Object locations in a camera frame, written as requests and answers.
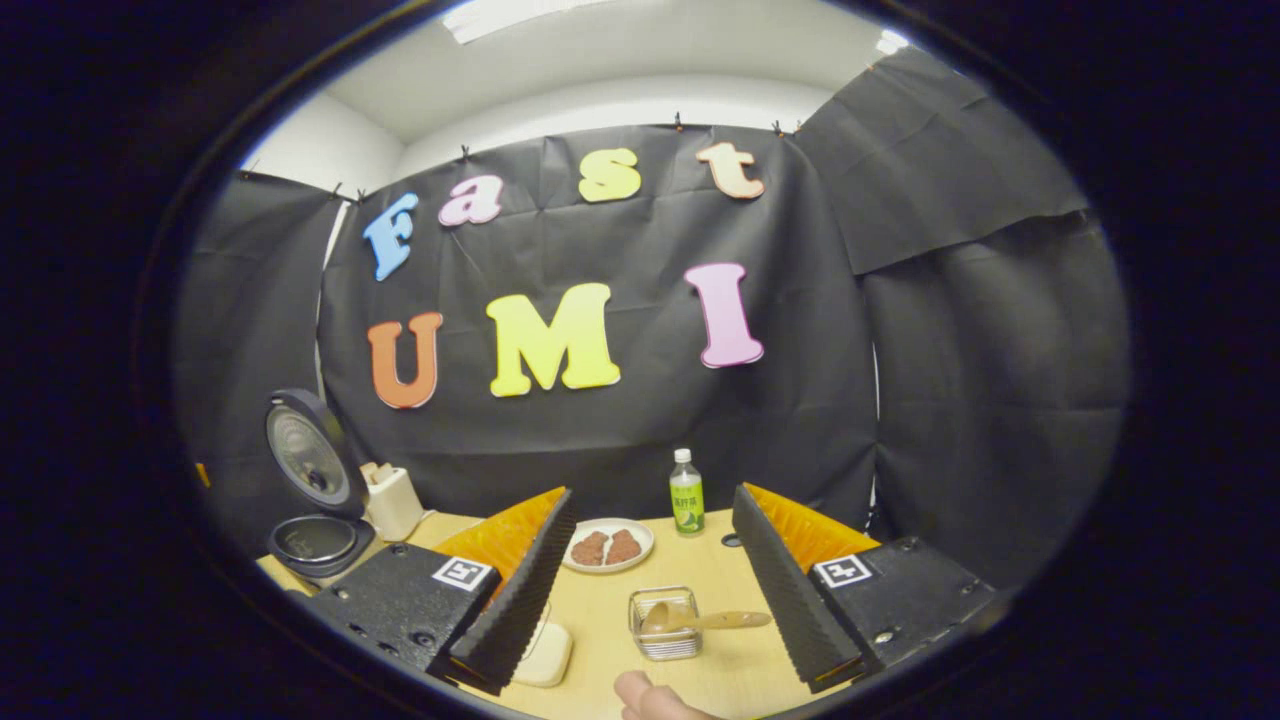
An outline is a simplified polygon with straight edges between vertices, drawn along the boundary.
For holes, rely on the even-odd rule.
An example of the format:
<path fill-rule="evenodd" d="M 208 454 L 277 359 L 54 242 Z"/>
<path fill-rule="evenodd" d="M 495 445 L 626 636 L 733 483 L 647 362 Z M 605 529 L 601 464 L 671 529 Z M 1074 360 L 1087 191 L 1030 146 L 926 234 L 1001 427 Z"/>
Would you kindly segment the white round plate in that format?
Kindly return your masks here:
<path fill-rule="evenodd" d="M 591 532 L 599 530 L 599 532 L 603 532 L 603 533 L 605 533 L 605 534 L 608 534 L 611 537 L 614 532 L 622 530 L 622 529 L 630 529 L 634 533 L 634 536 L 636 537 L 636 539 L 643 544 L 643 548 L 644 548 L 643 555 L 640 555 L 636 559 L 632 559 L 631 561 L 628 561 L 626 564 L 618 564 L 618 565 L 605 565 L 605 564 L 603 564 L 602 566 L 598 566 L 598 568 L 582 566 L 582 565 L 579 565 L 579 564 L 573 562 L 570 559 L 570 551 L 571 551 L 571 548 L 577 542 L 580 542 L 581 538 L 584 538 L 585 536 L 589 536 Z M 586 573 L 586 574 L 609 574 L 609 573 L 617 573 L 617 571 L 627 570 L 627 569 L 634 568 L 634 566 L 639 565 L 640 562 L 643 562 L 648 557 L 648 555 L 652 552 L 653 546 L 654 546 L 654 536 L 653 536 L 653 533 L 650 532 L 649 528 L 646 528 L 645 525 L 643 525 L 639 521 L 628 520 L 628 519 L 623 519 L 623 518 L 594 519 L 594 520 L 581 521 L 581 523 L 577 524 L 576 530 L 575 530 L 575 533 L 573 533 L 573 536 L 572 536 L 572 538 L 570 541 L 570 547 L 564 551 L 564 556 L 562 559 L 562 564 L 566 568 L 571 569 L 571 570 L 580 571 L 580 573 Z"/>

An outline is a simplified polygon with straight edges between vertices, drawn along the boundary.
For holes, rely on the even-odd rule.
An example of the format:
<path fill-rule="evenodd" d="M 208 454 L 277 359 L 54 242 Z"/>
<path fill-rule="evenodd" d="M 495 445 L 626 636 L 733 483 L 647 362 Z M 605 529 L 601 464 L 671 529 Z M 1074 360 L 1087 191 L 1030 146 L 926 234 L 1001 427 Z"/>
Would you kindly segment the wire mesh chopstick holder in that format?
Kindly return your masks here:
<path fill-rule="evenodd" d="M 632 592 L 628 597 L 628 629 L 641 656 L 655 662 L 696 657 L 703 648 L 700 630 L 682 628 L 675 632 L 646 633 L 643 629 L 644 621 L 659 603 L 667 603 L 671 612 L 687 610 L 694 616 L 698 615 L 695 594 L 686 585 L 663 585 Z"/>

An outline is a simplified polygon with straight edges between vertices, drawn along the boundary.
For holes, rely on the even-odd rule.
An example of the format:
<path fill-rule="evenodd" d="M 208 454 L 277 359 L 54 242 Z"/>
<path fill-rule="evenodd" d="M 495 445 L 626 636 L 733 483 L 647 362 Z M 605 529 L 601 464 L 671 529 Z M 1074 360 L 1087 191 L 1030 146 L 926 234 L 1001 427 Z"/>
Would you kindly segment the black and silver rice cooker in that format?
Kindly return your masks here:
<path fill-rule="evenodd" d="M 311 391 L 276 389 L 264 418 L 268 450 L 287 487 L 308 511 L 278 523 L 268 550 L 287 570 L 326 587 L 375 552 L 369 484 L 337 416 Z"/>

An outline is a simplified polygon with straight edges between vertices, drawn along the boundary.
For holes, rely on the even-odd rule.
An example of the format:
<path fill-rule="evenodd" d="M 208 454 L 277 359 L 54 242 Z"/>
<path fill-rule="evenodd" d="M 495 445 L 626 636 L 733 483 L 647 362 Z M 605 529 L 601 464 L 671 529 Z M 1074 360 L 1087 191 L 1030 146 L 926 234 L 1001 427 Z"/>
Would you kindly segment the large ceiling light panel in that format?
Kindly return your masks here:
<path fill-rule="evenodd" d="M 467 0 L 442 18 L 457 44 L 471 44 L 538 18 L 613 0 Z"/>

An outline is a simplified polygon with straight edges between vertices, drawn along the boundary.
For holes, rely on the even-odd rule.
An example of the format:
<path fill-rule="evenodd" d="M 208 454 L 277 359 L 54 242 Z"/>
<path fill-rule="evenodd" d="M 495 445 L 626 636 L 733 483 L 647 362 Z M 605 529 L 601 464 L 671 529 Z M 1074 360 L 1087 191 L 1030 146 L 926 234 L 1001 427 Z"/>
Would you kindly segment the white toaster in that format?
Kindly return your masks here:
<path fill-rule="evenodd" d="M 407 470 L 396 468 L 389 480 L 379 486 L 366 483 L 366 487 L 367 502 L 364 519 L 384 542 L 396 543 L 407 539 L 426 515 Z"/>

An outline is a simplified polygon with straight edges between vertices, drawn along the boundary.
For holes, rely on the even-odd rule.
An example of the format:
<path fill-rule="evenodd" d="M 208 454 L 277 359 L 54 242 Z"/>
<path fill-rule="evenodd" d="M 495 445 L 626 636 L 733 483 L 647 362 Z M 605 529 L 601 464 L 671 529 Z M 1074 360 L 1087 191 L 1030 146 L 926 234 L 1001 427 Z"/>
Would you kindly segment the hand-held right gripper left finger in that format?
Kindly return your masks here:
<path fill-rule="evenodd" d="M 575 532 L 557 487 L 433 547 L 394 543 L 300 602 L 389 664 L 499 694 L 515 675 Z"/>

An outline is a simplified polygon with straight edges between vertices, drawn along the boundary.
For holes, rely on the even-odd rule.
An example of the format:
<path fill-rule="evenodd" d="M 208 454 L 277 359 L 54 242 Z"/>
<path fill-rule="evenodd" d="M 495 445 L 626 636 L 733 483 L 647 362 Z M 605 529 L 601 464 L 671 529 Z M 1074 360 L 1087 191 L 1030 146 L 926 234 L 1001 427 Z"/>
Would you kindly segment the black backdrop cloth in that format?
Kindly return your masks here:
<path fill-rule="evenodd" d="M 1041 138 L 919 51 L 799 133 L 620 126 L 329 192 L 236 181 L 189 255 L 175 404 L 250 555 L 305 510 L 275 389 L 321 391 L 362 462 L 486 516 L 582 516 L 750 482 L 992 585 L 1032 579 L 1106 475 L 1130 323 L 1096 213 Z"/>

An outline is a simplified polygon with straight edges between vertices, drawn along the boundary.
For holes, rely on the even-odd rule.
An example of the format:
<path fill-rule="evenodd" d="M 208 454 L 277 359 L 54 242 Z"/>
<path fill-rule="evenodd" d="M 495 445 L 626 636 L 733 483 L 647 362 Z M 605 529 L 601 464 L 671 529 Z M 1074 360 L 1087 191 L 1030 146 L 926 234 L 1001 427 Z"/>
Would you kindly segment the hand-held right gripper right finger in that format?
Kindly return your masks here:
<path fill-rule="evenodd" d="M 920 538 L 882 543 L 750 483 L 733 493 L 733 529 L 797 678 L 814 693 L 957 639 L 998 600 Z"/>

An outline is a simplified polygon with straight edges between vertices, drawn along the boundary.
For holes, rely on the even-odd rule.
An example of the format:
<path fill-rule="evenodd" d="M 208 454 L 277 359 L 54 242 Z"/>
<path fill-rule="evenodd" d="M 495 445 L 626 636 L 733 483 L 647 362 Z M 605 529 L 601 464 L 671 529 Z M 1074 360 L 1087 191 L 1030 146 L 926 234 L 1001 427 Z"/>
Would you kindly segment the green drink bottle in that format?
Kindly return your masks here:
<path fill-rule="evenodd" d="M 690 448 L 676 448 L 673 460 L 668 488 L 675 528 L 681 537 L 691 538 L 705 529 L 703 478 L 692 464 Z"/>

